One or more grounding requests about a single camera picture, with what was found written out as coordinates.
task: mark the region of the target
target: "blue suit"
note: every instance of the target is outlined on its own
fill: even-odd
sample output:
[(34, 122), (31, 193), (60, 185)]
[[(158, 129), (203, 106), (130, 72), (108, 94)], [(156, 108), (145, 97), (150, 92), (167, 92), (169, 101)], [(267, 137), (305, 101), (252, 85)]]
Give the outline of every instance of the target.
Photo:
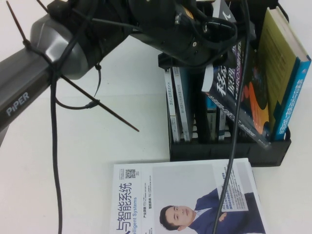
[[(253, 193), (245, 194), (249, 211), (227, 212), (219, 221), (217, 234), (265, 233)], [(189, 228), (198, 234), (212, 234), (219, 205), (217, 189), (197, 200), (195, 211), (211, 208), (201, 214)]]

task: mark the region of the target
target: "piper logo text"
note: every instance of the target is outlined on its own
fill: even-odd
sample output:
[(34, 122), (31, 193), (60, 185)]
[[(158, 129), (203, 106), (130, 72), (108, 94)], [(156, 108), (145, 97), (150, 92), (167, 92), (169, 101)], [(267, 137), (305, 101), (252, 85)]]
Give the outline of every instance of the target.
[(28, 101), (28, 99), (28, 93), (24, 93), (22, 96), (20, 96), (19, 99), (13, 103), (13, 106), (9, 107), (6, 110), (8, 116), (10, 117), (12, 115), (12, 112), (14, 113), (15, 111), (17, 111), (19, 107), (21, 107), (25, 102)]

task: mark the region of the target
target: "yellow book cover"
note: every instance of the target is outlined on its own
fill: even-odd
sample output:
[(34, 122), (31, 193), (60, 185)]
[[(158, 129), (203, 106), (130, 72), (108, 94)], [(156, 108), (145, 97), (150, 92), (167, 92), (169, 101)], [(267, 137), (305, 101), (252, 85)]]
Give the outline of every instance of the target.
[(278, 7), (267, 9), (258, 56), (268, 85), (270, 131), (282, 140), (311, 60)]

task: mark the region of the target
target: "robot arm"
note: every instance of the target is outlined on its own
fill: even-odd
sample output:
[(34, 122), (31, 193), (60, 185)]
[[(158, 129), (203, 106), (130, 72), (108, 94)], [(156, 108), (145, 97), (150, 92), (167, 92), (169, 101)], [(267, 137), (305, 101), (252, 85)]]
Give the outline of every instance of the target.
[[(245, 36), (236, 25), (203, 14), (194, 0), (55, 0), (32, 26), (32, 47), (58, 62), (90, 11), (61, 69), (70, 79), (81, 78), (128, 36), (162, 51), (164, 69), (224, 62), (222, 55)], [(0, 132), (50, 86), (51, 76), (45, 59), (27, 48), (0, 62)]]

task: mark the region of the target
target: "black cable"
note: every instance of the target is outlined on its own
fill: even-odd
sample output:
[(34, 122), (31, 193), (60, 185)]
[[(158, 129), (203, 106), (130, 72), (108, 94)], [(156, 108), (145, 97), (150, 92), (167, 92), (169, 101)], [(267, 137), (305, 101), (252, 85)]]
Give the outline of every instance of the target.
[[(101, 74), (101, 69), (102, 67), (100, 66), (100, 64), (98, 63), (97, 65), (95, 65), (95, 68), (97, 69), (98, 71), (98, 83), (97, 83), (97, 90), (96, 90), (96, 93), (94, 94), (94, 97), (97, 95), (98, 93), (98, 90), (101, 86), (101, 81), (102, 81), (102, 74)], [(60, 107), (63, 107), (65, 109), (68, 109), (68, 110), (75, 110), (75, 111), (81, 111), (81, 110), (85, 110), (85, 109), (91, 109), (91, 108), (94, 108), (96, 106), (98, 106), (98, 104), (94, 101), (91, 101), (89, 102), (87, 105), (85, 106), (79, 106), (79, 107), (76, 107), (76, 106), (68, 106), (68, 105), (65, 105), (63, 103), (61, 103), (58, 98), (56, 98), (56, 103), (57, 105), (59, 105)]]
[(74, 46), (78, 42), (79, 37), (86, 30), (88, 26), (88, 19), (91, 18), (98, 5), (98, 1), (93, 1), (91, 5), (91, 9), (89, 10), (87, 18), (82, 23), (81, 27), (78, 29), (76, 34), (70, 40), (65, 50), (63, 51), (60, 59), (57, 61), (56, 69), (53, 72), (52, 80), (51, 80), (51, 123), (52, 123), (52, 158), (53, 158), (53, 172), (54, 172), (54, 180), (55, 187), (57, 192), (57, 200), (58, 200), (58, 234), (62, 234), (63, 228), (63, 211), (62, 211), (62, 196), (61, 196), (61, 188), (59, 183), (59, 169), (58, 169), (58, 127), (57, 127), (57, 113), (56, 113), (56, 90), (57, 90), (57, 80), (61, 75), (61, 69), (66, 62), (68, 56), (72, 52)]
[(225, 180), (223, 183), (223, 188), (222, 188), (222, 193), (220, 196), (220, 203), (219, 203), (217, 215), (216, 215), (215, 221), (214, 221), (213, 234), (216, 233), (216, 230), (218, 227), (219, 217), (221, 214), (224, 198), (225, 198), (226, 191), (227, 191), (229, 181), (230, 181), (230, 177), (231, 177), (231, 172), (232, 172), (232, 167), (233, 167), (233, 162), (234, 162), (234, 157), (235, 157), (235, 152), (236, 152), (237, 135), (238, 135), (238, 130), (239, 130), (238, 120), (239, 120), (239, 111), (240, 111), (240, 99), (241, 99), (240, 97), (242, 96), (242, 91), (243, 91), (243, 86), (244, 86), (243, 85), (244, 84), (244, 78), (245, 78), (245, 74), (247, 71), (247, 62), (248, 62), (249, 50), (250, 50), (250, 16), (249, 16), (247, 0), (242, 0), (242, 4), (243, 4), (243, 10), (244, 10), (244, 19), (245, 19), (245, 23), (246, 23), (246, 44), (245, 44), (245, 50), (244, 50), (244, 65), (243, 65), (242, 79), (241, 79), (241, 84), (239, 87), (238, 98), (237, 98), (237, 103), (236, 103), (232, 152), (231, 152), (231, 156), (229, 159), (228, 169), (226, 172)]
[[(78, 11), (77, 9), (73, 9), (73, 12), (75, 12), (77, 15), (79, 15), (83, 19), (86, 18), (86, 16), (84, 14), (82, 14), (80, 11)], [(136, 29), (138, 31), (142, 31), (142, 29), (140, 27), (137, 27), (137, 26), (134, 26), (131, 24), (127, 24), (127, 23), (120, 23), (120, 22), (115, 22), (115, 21), (110, 21), (110, 20), (105, 20), (105, 19), (96, 19), (96, 18), (93, 18), (90, 21), (105, 23), (105, 24), (111, 24), (111, 25), (116, 25), (116, 26), (126, 27), (126, 28), (132, 28), (132, 29)]]

